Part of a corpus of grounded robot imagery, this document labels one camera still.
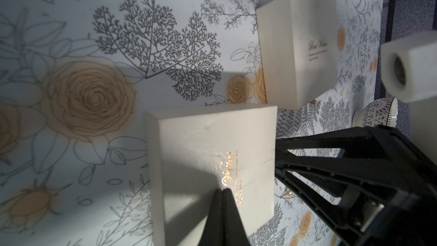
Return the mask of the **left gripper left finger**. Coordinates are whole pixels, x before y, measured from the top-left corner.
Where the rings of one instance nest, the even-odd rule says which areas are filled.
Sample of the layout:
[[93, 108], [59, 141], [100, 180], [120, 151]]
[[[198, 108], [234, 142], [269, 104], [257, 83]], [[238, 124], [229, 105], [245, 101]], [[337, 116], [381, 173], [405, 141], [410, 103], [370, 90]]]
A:
[[217, 189], [213, 195], [207, 221], [198, 246], [224, 245], [223, 192], [223, 190]]

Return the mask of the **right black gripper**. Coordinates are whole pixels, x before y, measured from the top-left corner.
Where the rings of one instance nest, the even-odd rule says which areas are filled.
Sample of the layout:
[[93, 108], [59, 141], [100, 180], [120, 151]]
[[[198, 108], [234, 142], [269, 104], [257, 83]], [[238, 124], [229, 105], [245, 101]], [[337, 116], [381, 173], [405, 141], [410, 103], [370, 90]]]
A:
[[[437, 167], [390, 126], [276, 141], [275, 178], [350, 246], [434, 246]], [[333, 205], [305, 182], [343, 191]]]

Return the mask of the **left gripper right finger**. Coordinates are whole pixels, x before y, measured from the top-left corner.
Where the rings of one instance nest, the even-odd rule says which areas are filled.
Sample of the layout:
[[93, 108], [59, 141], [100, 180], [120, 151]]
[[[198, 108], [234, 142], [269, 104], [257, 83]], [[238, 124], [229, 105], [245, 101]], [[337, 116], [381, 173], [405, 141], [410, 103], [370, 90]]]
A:
[[242, 220], [231, 189], [222, 193], [223, 246], [249, 246]]

